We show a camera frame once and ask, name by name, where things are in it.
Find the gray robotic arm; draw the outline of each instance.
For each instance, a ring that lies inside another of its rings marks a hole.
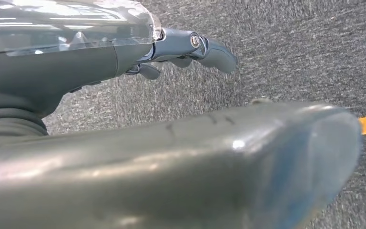
[[[62,96],[149,63],[229,73],[236,58],[126,0],[0,0],[0,229],[293,229],[361,153],[347,110],[261,103],[121,130],[48,136]]]

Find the transparent plastic cover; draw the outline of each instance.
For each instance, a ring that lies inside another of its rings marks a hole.
[[[153,43],[158,18],[130,0],[0,0],[0,53]]]

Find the prosthetic hand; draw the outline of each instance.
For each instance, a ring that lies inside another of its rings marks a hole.
[[[236,67],[137,2],[0,0],[0,229],[293,229],[330,203],[361,152],[358,119],[331,105],[47,136],[64,94],[193,60]]]

